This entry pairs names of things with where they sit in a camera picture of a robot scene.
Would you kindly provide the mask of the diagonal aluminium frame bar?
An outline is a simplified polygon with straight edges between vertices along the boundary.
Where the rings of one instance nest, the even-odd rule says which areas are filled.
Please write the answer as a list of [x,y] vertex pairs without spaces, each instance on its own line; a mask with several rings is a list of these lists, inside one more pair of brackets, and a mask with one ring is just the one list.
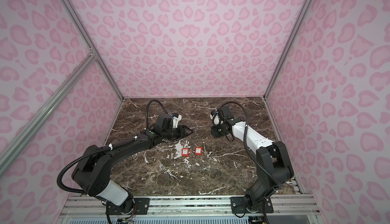
[[92,51],[84,59],[82,64],[75,68],[72,74],[41,107],[30,122],[20,130],[19,134],[13,139],[10,146],[1,155],[1,176],[7,172],[10,166],[26,148],[32,137],[34,137],[42,128],[51,114],[58,108],[95,60],[96,53]]

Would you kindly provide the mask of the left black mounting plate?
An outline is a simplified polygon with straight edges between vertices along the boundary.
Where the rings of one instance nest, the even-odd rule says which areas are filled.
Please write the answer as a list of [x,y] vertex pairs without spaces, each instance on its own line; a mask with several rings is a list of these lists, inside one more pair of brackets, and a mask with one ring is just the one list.
[[108,203],[106,214],[108,215],[146,215],[149,209],[149,198],[128,197],[121,205]]

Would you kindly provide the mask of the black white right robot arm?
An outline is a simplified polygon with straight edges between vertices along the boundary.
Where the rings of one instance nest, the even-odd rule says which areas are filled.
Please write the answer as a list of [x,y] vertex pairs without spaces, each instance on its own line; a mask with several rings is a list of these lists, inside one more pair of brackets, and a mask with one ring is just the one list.
[[244,149],[257,168],[257,179],[243,197],[243,206],[237,204],[232,212],[256,213],[265,211],[269,199],[283,184],[294,177],[286,145],[274,142],[249,125],[249,114],[238,102],[227,102],[211,111],[211,133],[215,138],[232,136],[231,141],[243,142]]

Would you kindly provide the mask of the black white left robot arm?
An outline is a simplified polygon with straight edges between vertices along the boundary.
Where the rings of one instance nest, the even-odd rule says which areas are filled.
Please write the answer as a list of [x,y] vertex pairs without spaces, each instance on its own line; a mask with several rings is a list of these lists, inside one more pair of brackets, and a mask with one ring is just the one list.
[[193,134],[193,130],[181,124],[181,115],[162,114],[134,137],[104,147],[90,146],[83,156],[66,165],[58,174],[60,189],[86,194],[115,206],[131,208],[132,194],[111,180],[111,170],[121,161],[142,151],[150,150],[164,142],[172,142]]

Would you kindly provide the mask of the black mounting plate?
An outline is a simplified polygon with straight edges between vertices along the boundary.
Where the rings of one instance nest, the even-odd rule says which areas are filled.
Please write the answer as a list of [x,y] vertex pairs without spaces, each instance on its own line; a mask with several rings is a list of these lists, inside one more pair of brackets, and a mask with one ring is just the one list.
[[108,203],[106,214],[108,215],[146,215],[149,209],[149,198],[128,197],[121,205]]
[[259,202],[252,202],[248,196],[230,197],[231,210],[233,214],[266,214],[273,213],[274,208],[271,199],[262,198]]

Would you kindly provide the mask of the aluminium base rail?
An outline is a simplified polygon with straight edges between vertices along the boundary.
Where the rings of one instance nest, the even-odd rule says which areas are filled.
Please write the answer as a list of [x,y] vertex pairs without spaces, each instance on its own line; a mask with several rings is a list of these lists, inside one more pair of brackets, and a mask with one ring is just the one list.
[[[263,214],[233,214],[230,197],[235,196],[138,196],[149,198],[146,215],[106,215],[101,201],[92,197],[70,197],[58,224],[262,224]],[[270,224],[322,224],[323,218],[312,195],[274,195]]]

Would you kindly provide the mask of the red padlock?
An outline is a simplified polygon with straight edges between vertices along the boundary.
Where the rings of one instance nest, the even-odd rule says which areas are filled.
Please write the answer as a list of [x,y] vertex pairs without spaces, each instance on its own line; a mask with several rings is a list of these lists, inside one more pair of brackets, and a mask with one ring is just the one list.
[[194,152],[195,155],[202,155],[202,153],[203,153],[202,147],[195,148],[195,152]]
[[183,148],[182,149],[182,156],[189,157],[189,155],[190,155],[190,150],[188,148]]

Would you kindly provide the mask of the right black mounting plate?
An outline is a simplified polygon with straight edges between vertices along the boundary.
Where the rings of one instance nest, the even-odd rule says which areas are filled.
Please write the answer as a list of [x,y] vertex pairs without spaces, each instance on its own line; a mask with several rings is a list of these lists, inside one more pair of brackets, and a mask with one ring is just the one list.
[[248,196],[230,197],[231,210],[233,214],[266,214],[273,213],[274,208],[271,199],[262,198],[259,202],[252,202]]

